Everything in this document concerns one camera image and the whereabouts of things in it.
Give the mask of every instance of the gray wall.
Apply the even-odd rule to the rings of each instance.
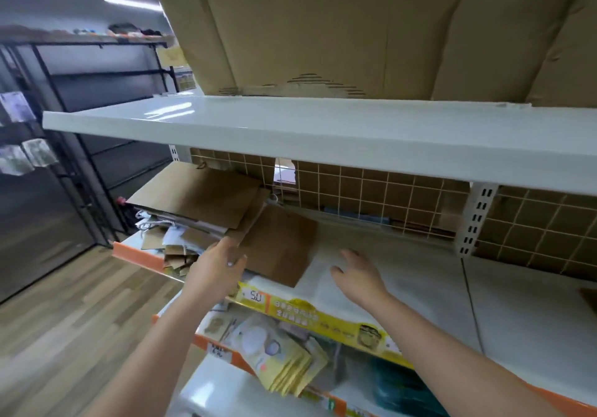
[[[158,3],[158,0],[138,0]],[[0,25],[40,29],[91,29],[105,32],[115,22],[171,33],[160,12],[108,4],[104,0],[0,0]]]

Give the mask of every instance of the ceiling light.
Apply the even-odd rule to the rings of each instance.
[[[104,0],[110,4],[125,5],[128,7],[137,7],[138,9],[153,10],[156,12],[163,12],[160,4],[150,4],[147,2],[140,2],[134,0]]]

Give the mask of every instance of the hand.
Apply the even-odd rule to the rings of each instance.
[[[235,290],[247,266],[246,255],[228,266],[237,258],[237,248],[238,242],[228,236],[208,247],[191,265],[181,297],[212,308]]]
[[[387,294],[382,277],[366,256],[348,249],[343,249],[340,253],[349,266],[344,271],[338,266],[332,266],[332,278],[349,300],[369,311],[374,300]]]

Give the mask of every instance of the wooden floor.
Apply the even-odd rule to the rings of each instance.
[[[82,415],[181,288],[93,250],[0,306],[0,416]],[[178,389],[204,353],[191,347]]]

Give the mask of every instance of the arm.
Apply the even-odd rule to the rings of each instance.
[[[241,279],[247,257],[234,266],[226,237],[191,266],[180,296],[149,330],[86,417],[163,417],[195,330],[205,314]]]
[[[342,255],[349,268],[332,267],[336,285],[383,326],[451,416],[563,417],[517,376],[389,294],[367,258]]]

